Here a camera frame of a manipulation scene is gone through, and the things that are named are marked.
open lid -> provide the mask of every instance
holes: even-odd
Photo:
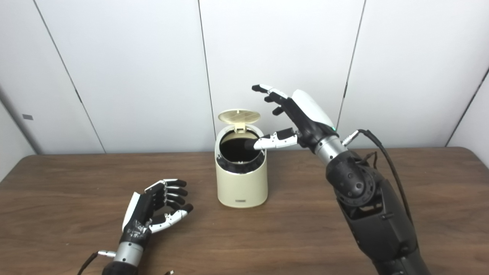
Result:
[[[234,131],[238,133],[246,132],[245,125],[258,121],[260,114],[250,110],[232,109],[220,113],[218,118],[224,123],[234,124]]]

silver connector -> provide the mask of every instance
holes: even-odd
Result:
[[[353,132],[351,135],[347,136],[342,142],[341,144],[343,146],[347,146],[348,144],[350,144],[350,142],[352,142],[359,134],[359,131],[356,130],[355,132]]]
[[[114,261],[125,262],[137,266],[141,260],[143,251],[144,249],[142,246],[138,244],[132,242],[122,242],[119,244]]]
[[[115,258],[115,251],[99,250],[98,254],[109,258]]]
[[[332,159],[345,151],[348,151],[348,149],[341,145],[341,141],[337,136],[323,138],[314,149],[314,153],[325,166],[327,166]]]

bin opening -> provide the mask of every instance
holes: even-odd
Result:
[[[256,138],[258,138],[258,136],[252,131],[247,131],[247,133],[252,133]],[[228,135],[237,135],[237,137],[226,139]],[[234,133],[234,131],[227,133],[221,139],[224,141],[221,141],[219,145],[221,156],[230,162],[249,162],[254,160],[260,154],[260,151],[247,150],[245,148],[245,142],[248,139],[251,138],[239,137],[239,134]]]

small waste bin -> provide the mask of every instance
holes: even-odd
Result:
[[[267,151],[245,149],[250,138],[263,133],[251,125],[260,114],[248,110],[228,110],[219,120],[230,124],[216,138],[215,160],[219,201],[229,207],[246,208],[261,205],[267,200]]]

panel seam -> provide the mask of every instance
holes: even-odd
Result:
[[[479,92],[479,90],[480,90],[480,88],[481,88],[482,84],[483,84],[483,83],[484,83],[484,81],[486,80],[488,73],[489,73],[489,68],[487,69],[486,74],[484,74],[484,77],[482,77],[482,81],[481,81],[481,83],[479,83],[479,86],[477,87],[477,89],[475,89],[475,92],[474,92],[474,94],[472,95],[472,98],[471,98],[471,99],[470,99],[470,101],[468,102],[467,107],[465,107],[465,110],[464,110],[464,112],[462,113],[462,116],[460,117],[459,121],[457,122],[457,125],[456,125],[456,126],[455,126],[455,128],[453,129],[452,134],[451,134],[451,135],[450,135],[450,137],[448,138],[448,140],[447,140],[447,142],[446,142],[446,144],[445,144],[445,147],[447,147],[447,146],[448,146],[448,144],[450,143],[450,141],[452,140],[453,135],[454,135],[454,134],[455,134],[455,132],[457,131],[457,128],[460,126],[460,123],[462,122],[462,119],[464,119],[464,116],[465,116],[465,114],[467,113],[467,111],[468,111],[468,109],[469,109],[470,105],[472,104],[472,101],[474,101],[475,96],[477,95],[477,93]]]
[[[206,50],[205,50],[204,27],[202,25],[202,13],[200,11],[200,0],[198,0],[198,4],[199,4],[200,32],[202,33],[202,47],[203,47],[203,50],[204,50],[205,73],[207,75],[207,87],[209,89],[209,100],[210,100],[210,104],[211,104],[212,126],[214,128],[214,140],[216,140],[217,139],[217,135],[216,135],[216,123],[214,121],[214,107],[212,106],[211,83],[210,83],[210,80],[209,80],[209,68],[207,66],[207,53],[206,53]]]
[[[343,104],[345,103],[346,91],[348,89],[348,81],[350,80],[350,73],[352,71],[353,59],[355,57],[356,44],[358,43],[358,36],[360,35],[360,28],[362,26],[363,13],[365,12],[365,5],[367,0],[363,1],[362,13],[360,15],[360,22],[358,22],[358,30],[356,31],[355,44],[353,45],[352,58],[350,60],[350,66],[348,67],[348,75],[346,76],[345,91],[343,92],[343,98],[341,99],[341,106],[339,107],[338,121],[336,122],[336,128],[339,127],[339,120],[341,118],[341,111],[343,110]]]
[[[100,143],[100,146],[102,147],[102,150],[104,150],[104,153],[107,153],[105,151],[104,145],[102,144],[102,141],[100,140],[100,137],[99,137],[99,135],[97,133],[97,130],[95,129],[95,126],[93,125],[93,122],[92,122],[92,120],[90,118],[90,115],[87,112],[87,108],[83,104],[82,98],[81,98],[80,94],[78,93],[78,90],[76,89],[75,83],[73,82],[73,79],[71,78],[71,74],[69,74],[68,68],[66,67],[65,61],[63,60],[63,57],[61,56],[61,53],[60,53],[60,51],[58,49],[58,46],[54,42],[53,36],[51,34],[51,31],[47,27],[46,21],[44,20],[44,16],[42,15],[41,10],[39,9],[39,6],[37,5],[36,0],[32,0],[32,1],[34,2],[34,5],[36,6],[37,12],[39,13],[39,16],[41,17],[41,20],[43,21],[44,27],[46,28],[47,33],[49,34],[49,37],[50,37],[51,41],[53,42],[53,45],[54,45],[54,48],[56,49],[56,52],[58,53],[58,56],[60,57],[61,63],[63,64],[63,67],[65,68],[65,71],[66,71],[66,73],[67,73],[67,75],[69,77],[69,80],[71,82],[71,85],[73,86],[73,89],[75,90],[75,93],[76,93],[76,95],[78,97],[78,100],[80,100],[80,103],[82,104],[83,110],[85,111],[85,114],[87,115],[87,118],[89,119],[90,125],[92,126],[92,129],[95,132],[95,135],[97,136],[98,142]]]

